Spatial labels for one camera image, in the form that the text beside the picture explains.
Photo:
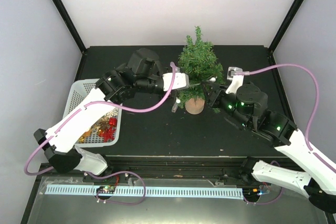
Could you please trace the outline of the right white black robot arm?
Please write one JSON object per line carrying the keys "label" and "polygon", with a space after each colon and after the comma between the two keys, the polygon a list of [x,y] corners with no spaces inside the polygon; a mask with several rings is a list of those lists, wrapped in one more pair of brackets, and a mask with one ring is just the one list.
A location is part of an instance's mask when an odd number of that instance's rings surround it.
{"label": "right white black robot arm", "polygon": [[309,150],[304,134],[283,114],[268,109],[268,96],[253,83],[242,84],[235,92],[228,85],[201,83],[205,101],[220,109],[226,121],[240,130],[249,130],[258,140],[283,153],[302,171],[289,170],[248,158],[238,171],[239,179],[275,184],[306,197],[315,207],[335,213],[335,163],[321,161],[319,150]]}

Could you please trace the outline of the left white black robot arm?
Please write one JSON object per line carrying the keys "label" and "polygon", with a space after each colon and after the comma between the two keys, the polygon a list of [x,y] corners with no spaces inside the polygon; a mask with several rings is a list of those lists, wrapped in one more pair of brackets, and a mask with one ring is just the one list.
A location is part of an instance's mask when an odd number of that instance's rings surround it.
{"label": "left white black robot arm", "polygon": [[[130,60],[107,72],[100,78],[84,100],[59,123],[47,130],[38,129],[34,138],[39,146],[28,158],[24,172],[30,175],[28,166],[33,157],[43,150],[50,167],[39,174],[55,170],[67,173],[80,170],[94,174],[100,181],[108,181],[113,169],[106,159],[76,145],[85,132],[104,115],[115,108],[135,113],[147,113],[160,107],[170,95],[173,78],[176,76],[175,64],[171,63],[172,72],[164,74],[157,53],[141,48],[135,51]],[[163,94],[156,105],[146,109],[134,109],[122,106],[132,99],[137,92]]]}

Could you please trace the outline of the small green christmas tree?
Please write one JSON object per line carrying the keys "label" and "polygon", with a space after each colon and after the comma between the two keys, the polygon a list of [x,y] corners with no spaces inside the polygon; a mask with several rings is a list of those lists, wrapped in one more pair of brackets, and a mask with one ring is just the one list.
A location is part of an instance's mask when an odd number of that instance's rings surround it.
{"label": "small green christmas tree", "polygon": [[177,94],[180,99],[180,108],[185,109],[185,103],[191,98],[204,99],[204,92],[201,83],[214,79],[216,83],[223,84],[223,66],[218,61],[213,51],[213,44],[210,41],[203,41],[200,26],[195,27],[196,38],[186,36],[186,46],[179,55],[178,66],[189,76],[190,87],[181,90]]}

